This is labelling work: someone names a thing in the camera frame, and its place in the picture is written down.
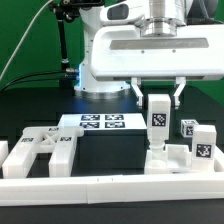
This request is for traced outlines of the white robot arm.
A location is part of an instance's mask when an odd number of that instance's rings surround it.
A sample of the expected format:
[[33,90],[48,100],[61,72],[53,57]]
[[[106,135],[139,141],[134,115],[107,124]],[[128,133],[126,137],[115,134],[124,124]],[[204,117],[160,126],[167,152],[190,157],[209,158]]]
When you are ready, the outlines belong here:
[[208,14],[217,0],[123,0],[102,7],[90,47],[98,81],[174,80],[174,104],[186,81],[224,77],[224,22]]

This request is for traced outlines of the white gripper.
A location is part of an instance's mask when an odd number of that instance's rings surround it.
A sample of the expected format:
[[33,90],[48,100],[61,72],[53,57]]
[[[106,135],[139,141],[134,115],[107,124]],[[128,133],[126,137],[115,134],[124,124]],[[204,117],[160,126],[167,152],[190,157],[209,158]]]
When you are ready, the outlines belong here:
[[174,108],[186,78],[224,77],[224,23],[199,18],[200,0],[124,0],[100,11],[92,47],[98,80],[128,80],[143,106],[141,79],[175,79]]

